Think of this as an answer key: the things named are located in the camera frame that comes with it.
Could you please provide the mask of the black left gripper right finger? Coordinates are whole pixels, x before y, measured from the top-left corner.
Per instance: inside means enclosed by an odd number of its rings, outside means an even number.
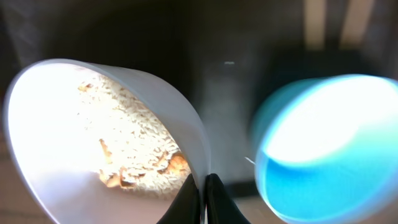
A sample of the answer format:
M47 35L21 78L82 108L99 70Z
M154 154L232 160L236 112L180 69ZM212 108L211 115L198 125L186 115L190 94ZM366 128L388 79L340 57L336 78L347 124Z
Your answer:
M216 174L206 177L205 202L208 224L250 224Z

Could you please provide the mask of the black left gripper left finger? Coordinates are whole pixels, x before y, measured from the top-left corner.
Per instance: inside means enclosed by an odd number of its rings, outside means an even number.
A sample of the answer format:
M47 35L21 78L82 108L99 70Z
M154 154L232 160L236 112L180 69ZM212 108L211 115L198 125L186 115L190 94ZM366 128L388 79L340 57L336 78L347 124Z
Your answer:
M200 224L200 196L190 174L157 224Z

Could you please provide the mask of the rice leftovers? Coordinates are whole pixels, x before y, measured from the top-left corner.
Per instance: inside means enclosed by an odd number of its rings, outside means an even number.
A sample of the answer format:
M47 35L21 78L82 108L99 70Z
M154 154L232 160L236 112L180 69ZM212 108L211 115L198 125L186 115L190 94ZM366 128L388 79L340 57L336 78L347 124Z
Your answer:
M191 170L158 117L129 90L104 75L89 75L78 91L78 117L104 154L99 179L107 187L136 194L175 195Z

